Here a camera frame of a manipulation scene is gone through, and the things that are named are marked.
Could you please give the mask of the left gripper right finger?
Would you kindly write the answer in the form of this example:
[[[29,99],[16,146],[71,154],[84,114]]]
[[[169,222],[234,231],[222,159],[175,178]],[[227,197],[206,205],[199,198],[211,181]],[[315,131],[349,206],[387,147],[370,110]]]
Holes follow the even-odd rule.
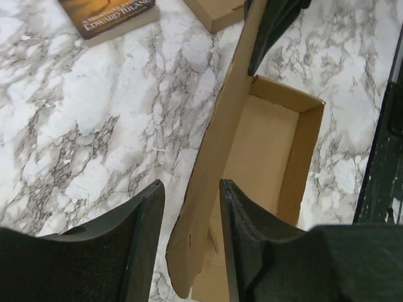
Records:
[[[401,301],[402,227],[291,226],[220,181],[231,301]]]

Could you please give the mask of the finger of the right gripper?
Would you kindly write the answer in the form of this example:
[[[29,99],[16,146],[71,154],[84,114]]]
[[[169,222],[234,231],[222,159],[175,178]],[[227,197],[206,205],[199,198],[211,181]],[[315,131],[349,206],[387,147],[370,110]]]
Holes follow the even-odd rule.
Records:
[[[311,0],[274,0],[267,2],[249,63],[249,76],[256,73],[267,51],[298,18],[301,10],[307,9],[311,2]]]

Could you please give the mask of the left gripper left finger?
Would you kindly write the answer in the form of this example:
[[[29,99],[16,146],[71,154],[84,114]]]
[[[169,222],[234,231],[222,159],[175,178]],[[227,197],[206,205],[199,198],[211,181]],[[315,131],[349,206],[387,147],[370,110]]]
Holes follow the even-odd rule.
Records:
[[[2,301],[147,301],[165,204],[154,181],[61,234],[1,229]]]

